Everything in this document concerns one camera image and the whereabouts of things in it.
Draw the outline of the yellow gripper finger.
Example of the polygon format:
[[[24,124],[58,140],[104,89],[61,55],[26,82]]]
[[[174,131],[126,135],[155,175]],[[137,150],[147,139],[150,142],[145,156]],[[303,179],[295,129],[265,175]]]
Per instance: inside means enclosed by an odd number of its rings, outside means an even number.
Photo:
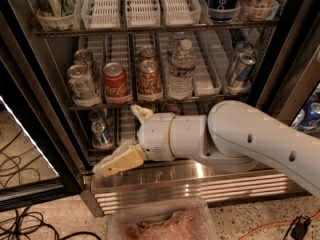
[[[133,104],[130,106],[133,115],[139,120],[141,124],[144,124],[154,112],[148,108],[141,107],[140,105]]]
[[[111,155],[106,156],[93,167],[97,176],[108,177],[141,166],[147,155],[139,145],[122,144]]]

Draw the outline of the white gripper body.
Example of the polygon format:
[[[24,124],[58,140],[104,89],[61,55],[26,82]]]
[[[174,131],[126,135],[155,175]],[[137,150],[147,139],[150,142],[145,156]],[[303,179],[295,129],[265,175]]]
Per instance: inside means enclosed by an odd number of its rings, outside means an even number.
[[[174,118],[173,113],[156,113],[140,126],[137,132],[138,142],[149,160],[174,160],[170,150],[170,129]]]

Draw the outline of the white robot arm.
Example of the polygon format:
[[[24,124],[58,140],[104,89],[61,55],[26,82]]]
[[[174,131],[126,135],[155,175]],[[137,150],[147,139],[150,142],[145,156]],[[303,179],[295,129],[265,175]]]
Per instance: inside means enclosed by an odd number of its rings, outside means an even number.
[[[222,101],[206,115],[155,113],[133,105],[140,121],[137,141],[120,145],[94,166],[111,176],[145,161],[196,161],[227,172],[244,172],[262,163],[320,196],[320,140],[299,132],[239,101]]]

